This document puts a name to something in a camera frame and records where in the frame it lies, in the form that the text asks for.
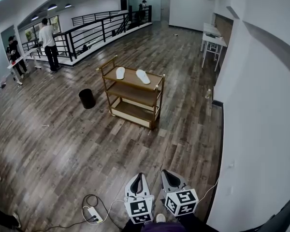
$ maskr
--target black cable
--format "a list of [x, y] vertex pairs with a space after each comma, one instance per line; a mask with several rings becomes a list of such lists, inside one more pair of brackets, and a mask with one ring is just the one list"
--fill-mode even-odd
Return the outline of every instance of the black cable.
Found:
[[[96, 199], [97, 199], [97, 203], [95, 204], [95, 205], [91, 205], [91, 204], [89, 204], [89, 202], [88, 202], [88, 199], [90, 198], [90, 197], [95, 197]], [[96, 207], [97, 205], [98, 205], [98, 203], [99, 203], [99, 200], [101, 201], [101, 203], [102, 203], [102, 205], [103, 205], [103, 207], [104, 207], [104, 209], [106, 210], [106, 212], [107, 212], [107, 214], [108, 214], [108, 217], [110, 218], [110, 220], [116, 225], [116, 227], [117, 228], [119, 228], [119, 230], [120, 231], [122, 231], [122, 228], [121, 227], [119, 227], [114, 221], [113, 221], [113, 219], [111, 218], [111, 216], [110, 216], [110, 214], [108, 213], [108, 210], [106, 209], [106, 207], [105, 207], [105, 205], [104, 205], [104, 203], [103, 203], [103, 201], [98, 197], [98, 196], [96, 196], [96, 195], [94, 195], [94, 194], [88, 194], [88, 195], [86, 195], [84, 198], [83, 198], [83, 201], [82, 201], [82, 209], [83, 209], [83, 207], [84, 207], [84, 201], [85, 201], [85, 199], [86, 199], [86, 203], [89, 205], [89, 206], [92, 206], [92, 207]], [[73, 227], [73, 226], [75, 226], [75, 225], [77, 225], [77, 224], [82, 224], [82, 223], [85, 223], [85, 222], [94, 222], [94, 221], [91, 221], [91, 219], [92, 219], [93, 217], [91, 217], [91, 218], [89, 218], [89, 219], [86, 219], [85, 218], [85, 221], [82, 221], [82, 222], [76, 222], [76, 223], [74, 223], [74, 224], [71, 224], [70, 226], [68, 226], [68, 227], [63, 227], [63, 226], [54, 226], [54, 227], [49, 227], [47, 230], [35, 230], [34, 232], [47, 232], [47, 231], [49, 231], [49, 230], [51, 230], [51, 229], [55, 229], [55, 228], [60, 228], [60, 229], [69, 229], [69, 228], [71, 228], [71, 227]]]

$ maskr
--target wood plank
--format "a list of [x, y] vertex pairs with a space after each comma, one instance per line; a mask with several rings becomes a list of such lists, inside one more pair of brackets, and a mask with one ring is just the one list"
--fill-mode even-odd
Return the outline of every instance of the wood plank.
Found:
[[122, 83], [115, 83], [107, 92], [147, 106], [154, 106], [156, 94], [154, 91], [137, 89]]
[[127, 102], [120, 102], [116, 108], [114, 108], [115, 110], [118, 110], [122, 113], [125, 113], [125, 114], [128, 114], [128, 115], [131, 115], [131, 116], [134, 116], [136, 118], [140, 118], [140, 119], [143, 119], [143, 120], [146, 120], [148, 122], [150, 122], [152, 120], [152, 117], [153, 117], [153, 112], [145, 109], [145, 108], [142, 108], [142, 107], [139, 107], [139, 106], [135, 106], [135, 105], [132, 105], [130, 103], [127, 103]]
[[113, 70], [111, 70], [107, 75], [104, 76], [104, 78], [108, 79], [108, 80], [116, 81], [116, 82], [122, 82], [122, 83], [125, 83], [125, 84], [128, 84], [128, 85], [134, 85], [135, 87], [148, 89], [148, 90], [155, 90], [156, 85], [158, 85], [158, 83], [162, 79], [162, 76], [158, 76], [158, 75], [151, 74], [151, 73], [147, 72], [146, 74], [147, 74], [147, 76], [148, 76], [148, 78], [150, 80], [150, 84], [144, 84], [137, 77], [137, 75], [136, 75], [136, 71], [137, 70], [128, 69], [127, 67], [125, 67], [126, 71], [125, 71], [124, 79], [117, 80], [117, 78], [116, 78], [116, 70], [118, 69], [118, 67], [116, 67]]

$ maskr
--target door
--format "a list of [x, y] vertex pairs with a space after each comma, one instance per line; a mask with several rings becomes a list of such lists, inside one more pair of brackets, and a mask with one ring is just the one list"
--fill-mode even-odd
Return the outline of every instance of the door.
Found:
[[170, 20], [170, 0], [161, 0], [161, 22]]

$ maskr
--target black pants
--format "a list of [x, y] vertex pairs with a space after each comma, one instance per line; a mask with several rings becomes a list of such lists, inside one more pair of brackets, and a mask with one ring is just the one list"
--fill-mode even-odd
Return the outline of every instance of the black pants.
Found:
[[15, 217], [9, 216], [0, 211], [0, 225], [9, 229], [13, 229], [14, 227], [18, 227], [19, 224]]
[[58, 69], [58, 67], [59, 67], [56, 45], [54, 45], [54, 46], [46, 46], [45, 47], [45, 54], [47, 55], [47, 58], [48, 58], [48, 62], [49, 62], [49, 65], [50, 65], [50, 70], [55, 72]]
[[22, 71], [20, 70], [19, 65], [21, 65], [21, 67], [23, 67], [24, 72], [27, 71], [27, 68], [26, 68], [25, 62], [24, 62], [23, 60], [20, 60], [17, 64], [15, 64], [15, 68], [17, 69], [19, 75], [22, 75], [23, 73], [22, 73]]

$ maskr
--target window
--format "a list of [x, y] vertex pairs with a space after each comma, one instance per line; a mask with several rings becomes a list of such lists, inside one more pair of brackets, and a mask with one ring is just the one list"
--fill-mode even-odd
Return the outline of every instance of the window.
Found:
[[[48, 19], [48, 24], [53, 25], [55, 34], [56, 33], [61, 33], [60, 29], [60, 23], [59, 23], [59, 17], [58, 15], [51, 17]], [[35, 39], [39, 39], [40, 37], [40, 30], [43, 27], [42, 22], [35, 24], [34, 26], [28, 28], [25, 30], [26, 38], [28, 41], [32, 41]]]
[[33, 27], [26, 29], [25, 34], [28, 41], [36, 39]]

